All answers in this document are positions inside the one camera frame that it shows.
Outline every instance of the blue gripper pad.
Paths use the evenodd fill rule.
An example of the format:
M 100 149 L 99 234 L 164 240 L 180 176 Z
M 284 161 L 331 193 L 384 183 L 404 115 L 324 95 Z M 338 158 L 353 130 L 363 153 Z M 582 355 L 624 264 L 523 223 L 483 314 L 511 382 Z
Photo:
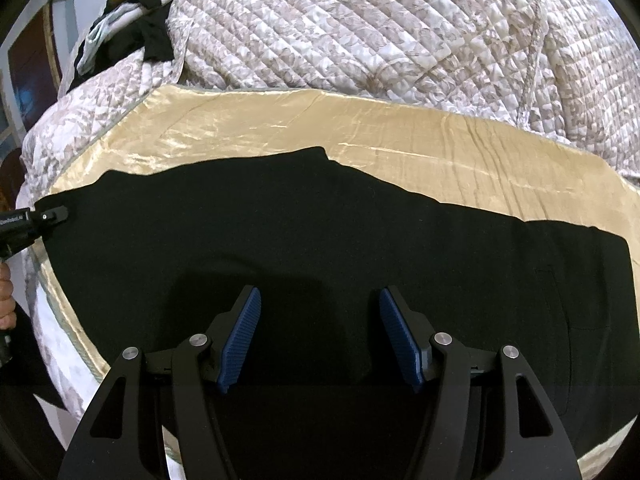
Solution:
M 244 358 L 260 319 L 261 309 L 260 291 L 254 288 L 244 303 L 220 355 L 220 374 L 216 382 L 224 394 L 228 391 L 229 386 L 238 382 Z
M 396 354 L 402 378 L 407 384 L 421 386 L 425 382 L 420 357 L 422 353 L 396 302 L 386 288 L 380 292 L 380 317 Z

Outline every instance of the black fabric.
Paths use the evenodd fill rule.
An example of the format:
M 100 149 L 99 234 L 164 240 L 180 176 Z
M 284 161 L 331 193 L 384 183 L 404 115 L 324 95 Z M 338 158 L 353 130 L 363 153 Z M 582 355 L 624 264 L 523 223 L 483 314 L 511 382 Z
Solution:
M 356 445 L 353 433 L 338 428 L 347 414 L 334 417 L 319 400 L 330 385 L 354 398 L 360 388 L 383 386 L 411 396 L 378 315 L 378 291 L 389 284 L 467 346 L 516 345 L 578 456 L 638 413 L 632 271 L 626 242 L 615 235 L 442 204 L 331 162 L 321 148 L 151 176 L 110 171 L 36 208 L 58 205 L 68 206 L 70 217 L 44 237 L 47 252 L 108 362 L 127 346 L 172 348 L 228 310 L 243 285 L 260 288 L 262 317 L 239 386 L 215 401 L 243 478 L 272 478 L 274 471 L 296 478 L 274 457 L 292 435 L 302 437 L 303 412 L 282 418 L 275 400 L 261 403 L 256 393 L 283 385 L 319 388 L 309 394 L 318 404 L 306 408 L 335 426 L 335 434 L 325 428 L 315 438 L 336 453 L 350 450 L 356 464 L 406 466 L 418 430 L 401 424 L 405 431 L 393 432 L 385 424 L 395 413 L 405 420 L 402 407 L 411 401 L 381 394 L 386 400 L 376 400 L 375 412 L 384 411 L 386 423 L 363 430 Z M 280 408 L 294 410 L 295 389 L 282 391 Z M 353 402 L 352 416 L 359 420 L 374 404 L 356 412 Z M 254 418 L 244 418 L 240 406 Z M 251 464 L 244 463 L 243 431 L 263 450 Z M 391 433 L 399 454 L 361 452 L 379 449 Z M 300 460 L 319 460 L 313 453 Z
M 69 91 L 82 83 L 115 65 L 139 48 L 145 47 L 145 61 L 170 61 L 174 58 L 174 48 L 166 29 L 166 19 L 169 16 L 171 3 L 161 6 L 160 0 L 127 0 L 129 3 L 140 3 L 147 9 L 153 9 L 145 16 L 118 31 L 107 42 L 103 43 L 95 55 L 95 65 L 91 72 L 76 76 L 69 87 Z M 75 66 L 82 59 L 84 43 L 78 50 Z
M 65 450 L 33 394 L 64 409 L 38 350 L 31 323 L 16 308 L 13 359 L 0 369 L 0 478 L 52 480 Z

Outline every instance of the quilted bedspread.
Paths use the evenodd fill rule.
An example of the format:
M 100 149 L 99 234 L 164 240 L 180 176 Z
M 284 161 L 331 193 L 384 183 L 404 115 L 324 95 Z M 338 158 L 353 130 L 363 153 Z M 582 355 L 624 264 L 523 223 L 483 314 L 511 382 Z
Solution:
M 24 141 L 18 206 L 174 82 L 318 88 L 494 119 L 595 153 L 640 184 L 640 51 L 599 0 L 174 0 L 167 24 L 173 62 L 143 62 L 140 50 L 67 94 L 65 77 Z M 48 366 L 65 402 L 83 397 L 72 371 Z

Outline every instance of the finger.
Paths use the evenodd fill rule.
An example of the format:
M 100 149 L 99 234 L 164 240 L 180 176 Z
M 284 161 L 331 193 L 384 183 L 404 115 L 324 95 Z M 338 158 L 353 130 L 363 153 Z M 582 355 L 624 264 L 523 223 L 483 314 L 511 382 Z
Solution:
M 6 262 L 2 262 L 0 264 L 0 280 L 10 280 L 11 279 L 11 269 Z
M 0 301 L 0 317 L 6 316 L 15 310 L 14 298 Z
M 14 284 L 8 280 L 0 280 L 0 301 L 8 300 L 14 293 Z
M 15 312 L 12 312 L 11 314 L 7 314 L 4 317 L 0 318 L 0 330 L 11 330 L 12 328 L 15 328 L 15 320 L 17 318 L 15 317 Z

